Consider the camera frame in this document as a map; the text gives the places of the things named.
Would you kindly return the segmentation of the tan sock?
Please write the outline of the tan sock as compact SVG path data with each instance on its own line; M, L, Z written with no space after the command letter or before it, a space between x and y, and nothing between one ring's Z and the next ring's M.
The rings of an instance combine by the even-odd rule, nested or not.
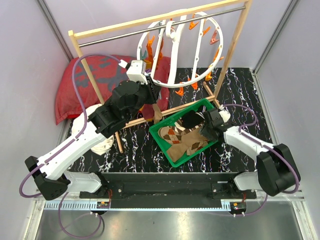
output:
M154 111L153 122L154 124L157 124L163 119L163 114L157 103L154 103L152 105L152 108Z
M175 163L184 154L191 156L208 145L208 139L200 134L197 128L181 137L180 143L174 143L166 153Z

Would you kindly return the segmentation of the orange sock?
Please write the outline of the orange sock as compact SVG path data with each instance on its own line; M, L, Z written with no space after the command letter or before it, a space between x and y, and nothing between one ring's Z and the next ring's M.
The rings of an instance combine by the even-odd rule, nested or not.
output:
M144 59L144 62L146 63L146 69L151 69L153 66L154 62L154 54L153 54L153 49L152 49L152 44L155 40L155 36L152 37L152 39L149 39L147 37L147 44L146 44L146 50L147 50L147 57ZM160 44L160 49L159 49L159 54L157 58L157 65L158 62L164 57L162 50L163 50L164 42L162 41Z

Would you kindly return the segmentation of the purple striped sock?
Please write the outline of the purple striped sock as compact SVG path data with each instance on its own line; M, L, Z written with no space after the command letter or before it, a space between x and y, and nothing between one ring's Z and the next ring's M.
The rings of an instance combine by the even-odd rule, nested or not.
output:
M144 104L139 111L147 122L153 121L155 112L152 104Z

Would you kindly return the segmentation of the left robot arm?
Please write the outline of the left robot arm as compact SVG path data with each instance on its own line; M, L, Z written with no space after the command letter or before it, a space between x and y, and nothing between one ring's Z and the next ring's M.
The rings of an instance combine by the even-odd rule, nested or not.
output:
M71 192L87 192L97 198L103 198L108 193L106 180L101 174L72 173L68 167L89 149L123 129L143 105L157 102L160 82L149 75L145 78L145 84L122 81L103 105L84 116L85 125L79 133L70 136L46 155L39 158L30 156L25 160L39 195L50 201Z

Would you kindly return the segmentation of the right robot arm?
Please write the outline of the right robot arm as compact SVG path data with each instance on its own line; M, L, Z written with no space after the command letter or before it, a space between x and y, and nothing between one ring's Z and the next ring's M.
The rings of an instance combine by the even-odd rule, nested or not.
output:
M227 185L230 197L239 198L247 190L264 191L272 197L298 191L301 175L287 145L274 145L245 132L243 125L230 122L230 113L225 109L207 110L203 118L202 135L237 148L255 161L256 171L239 173Z

